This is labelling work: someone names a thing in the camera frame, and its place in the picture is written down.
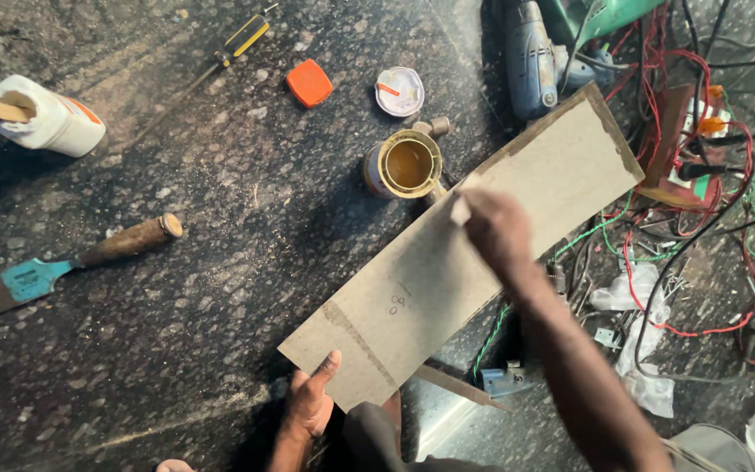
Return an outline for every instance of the granite floor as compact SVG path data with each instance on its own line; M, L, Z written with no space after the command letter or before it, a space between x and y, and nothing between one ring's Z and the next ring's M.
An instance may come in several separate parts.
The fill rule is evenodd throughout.
M297 0L274 9L257 45L128 149L211 63L220 41L269 4L0 0L0 80L30 77L108 123L105 142L80 159L0 137L0 270L66 257L162 212L186 231L171 246L69 274L53 295L0 316L0 470L130 472L164 458L198 470L261 469L291 369L275 347L424 211L374 198L359 176L362 155L414 121L379 110L377 73L418 71L427 95L416 118L446 115L456 124L440 146L460 176L519 132L488 2ZM702 31L718 4L692 2ZM678 12L672 18L683 45L688 31ZM724 32L755 34L755 0L734 2ZM755 59L755 49L717 49L712 59L738 54ZM284 76L309 58L335 91L306 110ZM636 51L624 49L621 59L635 60ZM688 80L684 73L672 79ZM755 70L715 77L755 89ZM738 113L755 123L754 98L744 100ZM623 131L631 103L627 91L611 102ZM734 242L693 255L696 287L673 306L681 327L747 305L744 273L720 270L737 266ZM596 283L606 285L616 260L604 252L594 261ZM488 306L433 359L467 375L498 309ZM503 336L484 363L502 358ZM738 368L732 337L666 339L655 356L664 370ZM403 394L409 458L586 469L542 386L503 400L513 415L416 378ZM650 418L666 436L704 421L739 434L754 405L752 368L740 384L678 384L675 418ZM340 425L337 415L312 469L346 468Z

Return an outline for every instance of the wooden board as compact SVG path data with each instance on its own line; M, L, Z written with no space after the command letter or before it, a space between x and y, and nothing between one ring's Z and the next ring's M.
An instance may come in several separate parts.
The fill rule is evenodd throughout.
M474 173L474 187L526 208L536 257L644 177L593 84ZM278 346L307 372L340 349L326 391L343 411L386 401L502 289L450 221L454 200L427 210Z

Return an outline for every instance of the yellow and black screwdriver handle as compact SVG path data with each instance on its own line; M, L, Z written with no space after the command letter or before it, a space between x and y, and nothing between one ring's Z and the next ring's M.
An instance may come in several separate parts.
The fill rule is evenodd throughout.
M260 38L270 28L270 24L267 23L267 18L262 15L255 15L246 22L244 26L241 26L237 30L237 33L232 35L231 38L226 40L224 47L227 49L235 49L235 53L229 55L222 51L216 51L215 57L223 63L224 67L228 67L232 62L232 59L237 58L243 51L253 45L258 38Z

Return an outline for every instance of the plug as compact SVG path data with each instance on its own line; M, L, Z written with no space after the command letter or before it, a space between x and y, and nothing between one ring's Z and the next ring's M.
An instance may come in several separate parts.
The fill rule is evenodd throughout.
M689 181L710 174L723 174L727 172L727 166L708 166L707 164L695 164L684 162L678 169L678 178Z

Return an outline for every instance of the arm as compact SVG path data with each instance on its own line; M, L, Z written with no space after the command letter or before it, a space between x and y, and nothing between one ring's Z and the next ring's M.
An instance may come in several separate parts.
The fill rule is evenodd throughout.
M533 261L523 209L504 194L462 194L471 208L468 237L509 300L525 307L561 419L593 470L671 470L660 437Z
M293 373L287 414L275 439L273 459L267 472L299 472L314 443L328 425L334 401L325 393L325 386L340 368L342 354L331 351L311 377L301 370Z

